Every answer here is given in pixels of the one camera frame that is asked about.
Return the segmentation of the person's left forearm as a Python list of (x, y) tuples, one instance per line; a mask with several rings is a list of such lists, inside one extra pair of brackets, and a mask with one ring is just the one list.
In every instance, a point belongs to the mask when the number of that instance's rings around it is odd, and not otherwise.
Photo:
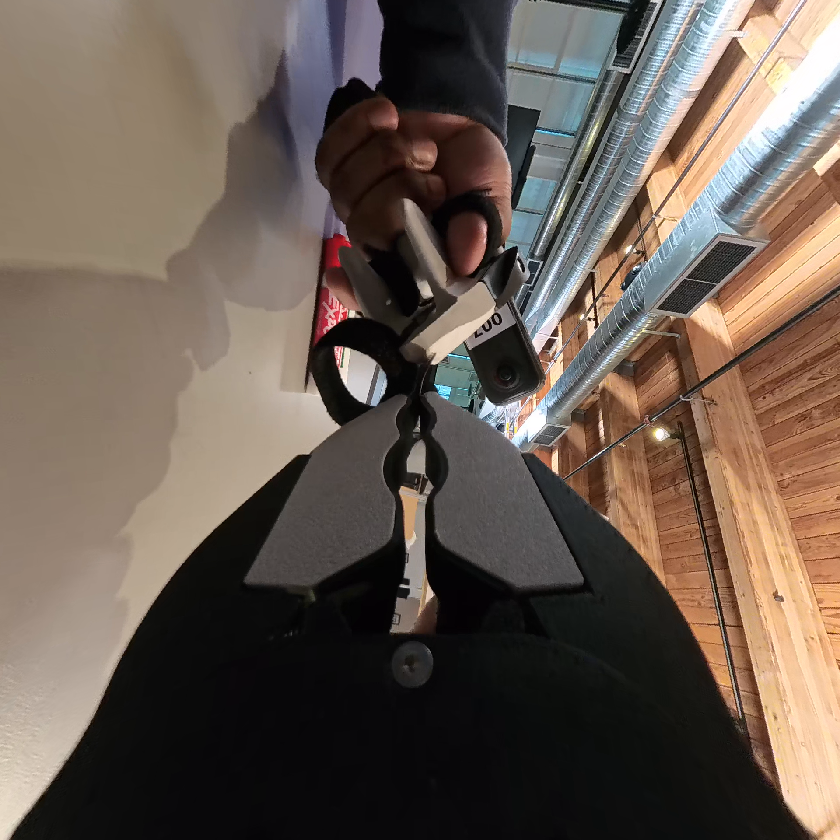
[(507, 143), (514, 1), (379, 1), (376, 90), (399, 109), (458, 115)]

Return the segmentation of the silver air duct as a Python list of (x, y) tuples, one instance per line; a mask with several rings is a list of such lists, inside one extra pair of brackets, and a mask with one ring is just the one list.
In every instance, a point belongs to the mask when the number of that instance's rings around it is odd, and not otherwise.
[(685, 319), (767, 245), (760, 219), (835, 142), (839, 24), (821, 33), (781, 92), (725, 160), (633, 283), (533, 409), (512, 443), (556, 442), (571, 414), (665, 315)]

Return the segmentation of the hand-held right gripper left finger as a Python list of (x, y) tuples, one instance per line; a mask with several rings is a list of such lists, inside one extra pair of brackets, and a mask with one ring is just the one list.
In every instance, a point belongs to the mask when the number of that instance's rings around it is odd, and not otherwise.
[(400, 440), (396, 395), (340, 427), (316, 447), (247, 573), (247, 584), (291, 594), (319, 585), (370, 558), (403, 525), (385, 479), (385, 459)]

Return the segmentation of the person's left hand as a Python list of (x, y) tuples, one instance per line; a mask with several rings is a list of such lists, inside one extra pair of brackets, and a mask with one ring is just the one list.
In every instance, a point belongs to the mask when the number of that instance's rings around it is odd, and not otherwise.
[(353, 246), (372, 256), (403, 234), (402, 202), (425, 214), (453, 196), (481, 193), (511, 226), (511, 167), (486, 126), (454, 114), (398, 111), (376, 96), (352, 106), (322, 136), (320, 183)]

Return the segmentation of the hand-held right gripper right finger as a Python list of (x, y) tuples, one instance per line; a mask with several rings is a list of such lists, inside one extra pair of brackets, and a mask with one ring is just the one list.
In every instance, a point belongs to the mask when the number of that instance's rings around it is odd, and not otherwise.
[(584, 576), (520, 450), (438, 394), (426, 394), (423, 407), (436, 545), (516, 594), (582, 588)]

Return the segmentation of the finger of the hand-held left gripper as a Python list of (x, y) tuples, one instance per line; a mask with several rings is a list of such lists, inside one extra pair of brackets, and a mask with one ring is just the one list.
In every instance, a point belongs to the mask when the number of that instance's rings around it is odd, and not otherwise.
[(422, 209), (402, 199), (402, 236), (396, 253), (416, 287), (419, 302), (411, 325), (399, 328), (406, 361), (436, 364), (456, 345), (506, 306), (524, 281), (524, 268), (515, 248), (501, 246), (501, 218), (485, 197), (456, 197), (439, 209), (438, 222), (448, 216), (477, 214), (486, 220), (486, 250), (481, 267), (457, 276), (447, 262), (443, 237)]
[(407, 330), (416, 311), (416, 282), (399, 253), (377, 251), (367, 260), (358, 248), (344, 246), (339, 264), (366, 318), (394, 332)]

